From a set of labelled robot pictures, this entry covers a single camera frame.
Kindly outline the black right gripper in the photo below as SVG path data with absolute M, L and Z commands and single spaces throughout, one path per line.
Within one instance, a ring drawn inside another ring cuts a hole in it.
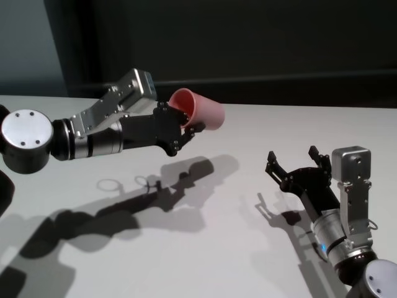
M 330 187 L 329 155 L 320 154 L 314 145 L 310 146 L 308 154 L 317 168 L 300 168 L 288 173 L 279 165 L 275 153 L 270 151 L 265 172 L 279 185 L 282 192 L 298 196 L 308 217 L 315 222 L 323 212 L 338 209 L 340 204 Z

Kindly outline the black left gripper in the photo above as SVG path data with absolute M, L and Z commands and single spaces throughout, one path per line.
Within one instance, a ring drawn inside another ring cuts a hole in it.
M 181 129 L 189 120 L 186 112 L 165 102 L 158 103 L 150 115 L 123 117 L 120 119 L 123 149 L 158 146 L 168 156 L 175 156 L 206 128 L 199 122 Z

